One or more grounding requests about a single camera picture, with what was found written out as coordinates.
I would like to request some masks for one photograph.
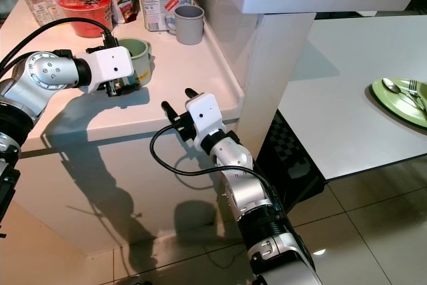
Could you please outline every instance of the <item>plate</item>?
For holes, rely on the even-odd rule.
[[[390,78],[402,91],[408,91],[409,80],[402,78]],[[381,82],[381,79],[377,79],[372,83],[372,91],[378,100],[395,115],[402,119],[418,125],[423,128],[427,128],[427,120],[424,114],[419,109],[410,105],[407,101],[409,98],[402,94],[392,93],[388,90]],[[427,85],[422,82],[418,82],[417,91],[424,101],[427,102]]]

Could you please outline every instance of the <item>tiled floor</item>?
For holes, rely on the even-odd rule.
[[[427,158],[331,182],[290,214],[325,285],[427,284]],[[17,204],[3,221],[0,284],[250,284],[235,224],[85,257]]]

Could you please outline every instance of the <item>spoon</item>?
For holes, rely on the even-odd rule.
[[[424,108],[421,108],[421,106],[418,105],[418,102],[416,102],[414,100],[414,98],[412,98],[408,93],[404,93],[399,86],[397,86],[391,79],[388,78],[382,78],[381,79],[382,84],[388,89],[390,90],[392,93],[401,93],[402,95],[405,95],[405,97],[409,98],[410,101],[412,103],[410,103],[409,101],[402,99],[403,101],[405,101],[406,103],[409,103],[412,107],[424,110]]]

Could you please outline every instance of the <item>fork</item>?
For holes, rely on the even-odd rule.
[[[421,104],[422,104],[422,107],[423,107],[424,116],[427,118],[427,106],[426,106],[426,103],[424,102],[424,99],[422,99],[422,97],[418,93],[418,90],[416,89],[417,85],[418,85],[417,83],[418,82],[416,80],[411,79],[409,81],[408,92],[415,99],[420,98],[420,101],[421,101]]]

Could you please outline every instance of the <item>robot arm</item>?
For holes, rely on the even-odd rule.
[[[91,53],[76,57],[68,50],[30,53],[15,65],[11,78],[0,82],[0,222],[19,179],[14,167],[21,146],[52,96],[72,87],[87,86],[92,92],[101,84],[105,84],[108,96],[129,90],[116,87],[116,79],[133,74],[129,51],[118,47],[111,34],[104,36],[103,47],[88,49]]]
[[[195,148],[211,156],[221,171],[226,187],[224,196],[238,223],[256,276],[253,285],[321,284],[310,253],[281,209],[273,187],[260,171],[254,171],[255,162],[235,133],[225,134],[215,97],[209,93],[198,95],[192,89],[185,92],[191,99],[185,104],[187,112],[183,115],[178,116],[167,102],[162,107],[181,138],[193,139]],[[155,139],[150,148],[159,162],[153,150]]]

